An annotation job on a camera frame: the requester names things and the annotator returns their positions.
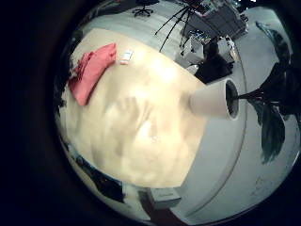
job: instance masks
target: table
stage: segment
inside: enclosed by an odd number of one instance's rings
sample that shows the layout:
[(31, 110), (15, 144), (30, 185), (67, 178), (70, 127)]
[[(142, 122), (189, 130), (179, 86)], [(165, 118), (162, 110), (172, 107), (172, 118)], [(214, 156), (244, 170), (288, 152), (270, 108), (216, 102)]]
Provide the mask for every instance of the table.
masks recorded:
[[(115, 42), (117, 61), (78, 105), (65, 88), (60, 123), (65, 139), (101, 172), (145, 187), (180, 186), (198, 151), (206, 119), (193, 115), (190, 94), (204, 85), (156, 50), (117, 32), (92, 29), (72, 54)], [(129, 65), (119, 61), (134, 53)]]

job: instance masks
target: floor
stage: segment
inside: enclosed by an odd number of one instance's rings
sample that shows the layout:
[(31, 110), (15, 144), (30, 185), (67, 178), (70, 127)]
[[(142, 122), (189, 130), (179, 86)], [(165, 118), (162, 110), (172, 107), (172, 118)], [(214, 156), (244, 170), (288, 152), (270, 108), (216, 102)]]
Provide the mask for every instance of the floor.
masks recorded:
[[(160, 3), (148, 6), (147, 8), (153, 9), (153, 13), (150, 17), (134, 17), (132, 10), (135, 8), (130, 8), (117, 14), (108, 14), (96, 17), (83, 28), (84, 34), (92, 28), (104, 28), (119, 32), (133, 39), (140, 40), (159, 51), (168, 32), (176, 23), (177, 19), (174, 17), (160, 30), (160, 32), (158, 32), (157, 35), (155, 35), (155, 32), (164, 22), (171, 18), (172, 15), (178, 12), (182, 6), (175, 4), (172, 1), (162, 0)], [(181, 51), (180, 41), (182, 38), (181, 30), (183, 26), (183, 22), (176, 24), (166, 41), (164, 48), (162, 49), (161, 53), (171, 59), (175, 59), (176, 54)]]

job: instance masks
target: small white object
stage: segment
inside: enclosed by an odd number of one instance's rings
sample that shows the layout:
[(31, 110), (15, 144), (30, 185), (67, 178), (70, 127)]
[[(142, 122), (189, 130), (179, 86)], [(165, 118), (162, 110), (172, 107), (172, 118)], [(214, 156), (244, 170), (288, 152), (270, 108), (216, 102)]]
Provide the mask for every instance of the small white object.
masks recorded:
[(149, 188), (148, 195), (154, 209), (167, 209), (176, 206), (181, 200), (177, 191), (172, 188)]
[(120, 61), (120, 64), (122, 64), (122, 65), (129, 64), (133, 52), (134, 51), (132, 51), (132, 50), (125, 51), (125, 53), (123, 54), (123, 57), (122, 57), (122, 59)]

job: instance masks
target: green leaf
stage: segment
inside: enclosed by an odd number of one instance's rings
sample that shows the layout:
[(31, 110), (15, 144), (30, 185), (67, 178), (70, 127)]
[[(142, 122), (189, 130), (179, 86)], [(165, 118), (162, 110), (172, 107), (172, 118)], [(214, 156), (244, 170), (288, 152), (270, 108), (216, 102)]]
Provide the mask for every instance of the green leaf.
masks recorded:
[(295, 114), (295, 119), (297, 120), (299, 131), (300, 131), (300, 149), (301, 149), (301, 113)]
[(274, 44), (275, 52), (280, 62), (288, 65), (290, 62), (290, 50), (288, 44), (282, 38), (279, 32), (269, 29), (266, 25), (256, 22), (256, 26), (271, 40)]
[(258, 124), (262, 125), (262, 116), (263, 116), (263, 102), (249, 99), (247, 100), (256, 110), (258, 117)]
[(285, 127), (278, 110), (264, 105), (262, 114), (261, 146), (262, 163), (273, 161), (280, 153), (285, 139)]

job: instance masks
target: box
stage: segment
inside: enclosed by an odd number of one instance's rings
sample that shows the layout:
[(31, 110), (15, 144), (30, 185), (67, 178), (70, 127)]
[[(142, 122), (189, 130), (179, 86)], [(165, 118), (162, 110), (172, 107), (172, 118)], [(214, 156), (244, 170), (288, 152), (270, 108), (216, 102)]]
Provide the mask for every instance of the box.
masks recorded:
[(174, 188), (148, 188), (147, 193), (154, 209), (168, 209), (175, 207), (181, 200)]

